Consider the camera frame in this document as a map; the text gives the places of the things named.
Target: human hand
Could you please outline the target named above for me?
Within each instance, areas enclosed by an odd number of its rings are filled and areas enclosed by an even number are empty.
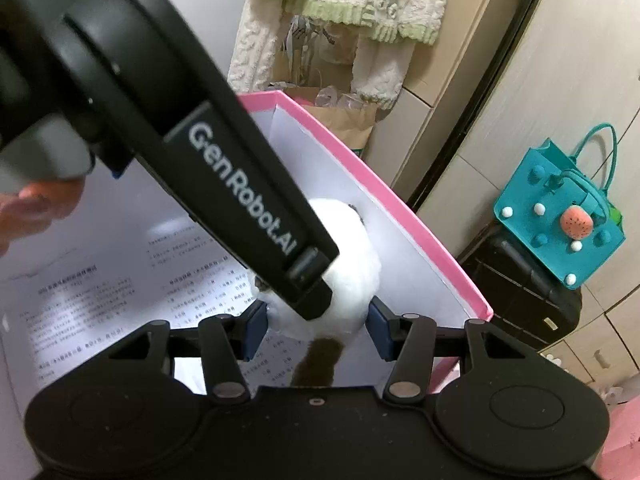
[[[76,208],[84,178],[56,182],[35,182],[18,195],[0,193],[0,256],[12,240],[41,233],[53,220],[64,218]]]

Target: teal bag handle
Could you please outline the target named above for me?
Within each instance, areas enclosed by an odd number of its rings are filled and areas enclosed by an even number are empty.
[[[560,173],[560,178],[569,178],[573,180],[584,192],[590,194],[596,199],[598,205],[602,209],[604,216],[607,220],[609,220],[609,203],[603,197],[600,190],[593,185],[591,181],[584,178],[581,174],[579,174],[575,170],[564,170]]]
[[[612,124],[610,124],[610,123],[600,123],[597,126],[594,126],[589,131],[589,133],[584,136],[584,139],[582,140],[582,142],[580,142],[578,147],[575,149],[574,154],[569,156],[569,160],[572,161],[572,163],[577,165],[578,156],[580,155],[580,152],[584,148],[584,145],[588,142],[589,139],[591,139],[591,137],[594,136],[594,134],[596,134],[600,130],[603,130],[604,128],[610,128],[611,129],[611,135],[613,137],[613,151],[611,153],[611,170],[609,171],[609,177],[607,177],[607,181],[605,182],[604,186],[600,190],[600,192],[606,197],[608,195],[608,193],[609,193],[609,186],[611,186],[611,183],[613,182],[613,175],[614,175],[614,173],[616,173],[616,164],[618,163],[618,138],[616,137],[616,129],[612,126]],[[607,207],[603,208],[603,209],[607,213],[607,218],[608,218],[609,217],[609,206],[607,205]]]

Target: white plush toy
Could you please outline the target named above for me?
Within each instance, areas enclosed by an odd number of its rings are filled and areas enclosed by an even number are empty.
[[[354,208],[327,198],[311,199],[309,204],[340,251],[324,274],[333,291],[329,308],[321,317],[306,321],[272,290],[258,290],[255,280],[251,284],[254,296],[268,304],[270,330],[311,342],[292,385],[330,386],[344,346],[364,325],[369,302],[380,285],[381,266]]]

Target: felt handbag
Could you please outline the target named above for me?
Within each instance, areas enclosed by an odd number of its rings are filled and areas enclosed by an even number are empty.
[[[578,169],[577,158],[604,128],[611,130],[613,152],[599,189]],[[607,199],[617,160],[609,123],[592,128],[571,156],[547,139],[529,149],[494,205],[496,218],[567,288],[578,288],[625,240],[622,215]]]

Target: fingernail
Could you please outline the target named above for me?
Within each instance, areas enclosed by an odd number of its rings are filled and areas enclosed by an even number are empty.
[[[0,205],[0,214],[7,214],[25,220],[48,219],[53,204],[48,198],[40,195],[15,198]]]

